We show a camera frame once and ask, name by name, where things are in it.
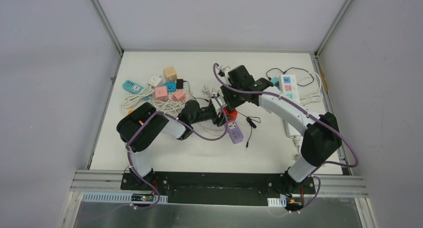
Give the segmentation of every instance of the black plug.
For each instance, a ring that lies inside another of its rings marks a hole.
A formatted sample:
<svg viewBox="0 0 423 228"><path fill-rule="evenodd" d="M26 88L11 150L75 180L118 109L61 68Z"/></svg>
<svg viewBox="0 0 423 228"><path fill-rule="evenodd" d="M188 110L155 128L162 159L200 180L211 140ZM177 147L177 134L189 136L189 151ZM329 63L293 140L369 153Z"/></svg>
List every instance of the black plug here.
<svg viewBox="0 0 423 228"><path fill-rule="evenodd" d="M251 118L247 117L247 122L250 124L250 126L251 126L252 128L254 128L254 129L256 129L256 128L257 128L257 126L253 123L253 121L252 121L252 119L251 119Z"/></svg>

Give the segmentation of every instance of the red object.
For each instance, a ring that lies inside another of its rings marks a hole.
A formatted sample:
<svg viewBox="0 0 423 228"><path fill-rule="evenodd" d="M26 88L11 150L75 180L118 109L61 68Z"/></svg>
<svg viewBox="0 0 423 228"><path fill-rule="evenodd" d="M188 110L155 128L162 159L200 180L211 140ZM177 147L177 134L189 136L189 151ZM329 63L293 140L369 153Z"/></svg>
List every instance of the red object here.
<svg viewBox="0 0 423 228"><path fill-rule="evenodd" d="M226 113L226 116L228 117L228 122L233 122L235 121L236 117L238 116L238 112L236 110L234 110L233 112L229 113L227 108L224 107L223 110Z"/></svg>

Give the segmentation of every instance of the pink power outlet cube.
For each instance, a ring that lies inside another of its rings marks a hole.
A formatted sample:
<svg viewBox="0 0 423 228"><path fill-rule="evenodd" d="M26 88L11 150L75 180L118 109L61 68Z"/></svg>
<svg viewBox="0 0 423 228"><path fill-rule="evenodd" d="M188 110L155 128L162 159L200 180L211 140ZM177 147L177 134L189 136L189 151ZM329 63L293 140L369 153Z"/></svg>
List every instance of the pink power outlet cube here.
<svg viewBox="0 0 423 228"><path fill-rule="evenodd" d="M178 90L172 95L172 100L175 102L180 102L185 100L185 98L187 98L187 95L182 90Z"/></svg>
<svg viewBox="0 0 423 228"><path fill-rule="evenodd" d="M169 101L168 89L165 86L156 87L154 89L156 100L167 102Z"/></svg>

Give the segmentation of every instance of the gray wall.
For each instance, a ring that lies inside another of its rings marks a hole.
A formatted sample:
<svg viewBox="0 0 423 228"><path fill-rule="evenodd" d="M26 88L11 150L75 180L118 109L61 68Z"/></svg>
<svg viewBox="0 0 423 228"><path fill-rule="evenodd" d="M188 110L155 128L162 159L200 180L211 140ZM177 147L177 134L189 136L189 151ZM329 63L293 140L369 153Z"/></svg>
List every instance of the gray wall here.
<svg viewBox="0 0 423 228"><path fill-rule="evenodd" d="M124 49L314 51L344 0L100 0Z"/></svg>
<svg viewBox="0 0 423 228"><path fill-rule="evenodd" d="M321 59L382 228L423 227L422 12L422 0L356 0Z"/></svg>
<svg viewBox="0 0 423 228"><path fill-rule="evenodd" d="M0 227L55 227L118 54L89 0L0 0Z"/></svg>

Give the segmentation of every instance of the white power strip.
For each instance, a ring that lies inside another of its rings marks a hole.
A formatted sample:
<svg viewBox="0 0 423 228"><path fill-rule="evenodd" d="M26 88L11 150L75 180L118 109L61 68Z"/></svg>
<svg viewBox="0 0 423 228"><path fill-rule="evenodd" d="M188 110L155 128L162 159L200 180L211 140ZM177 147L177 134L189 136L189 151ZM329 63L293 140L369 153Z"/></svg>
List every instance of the white power strip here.
<svg viewBox="0 0 423 228"><path fill-rule="evenodd" d="M279 89L289 99L300 104L300 96L298 94L298 85L295 75L283 74L279 77ZM286 135L290 138L301 136L301 134L291 124L285 121Z"/></svg>

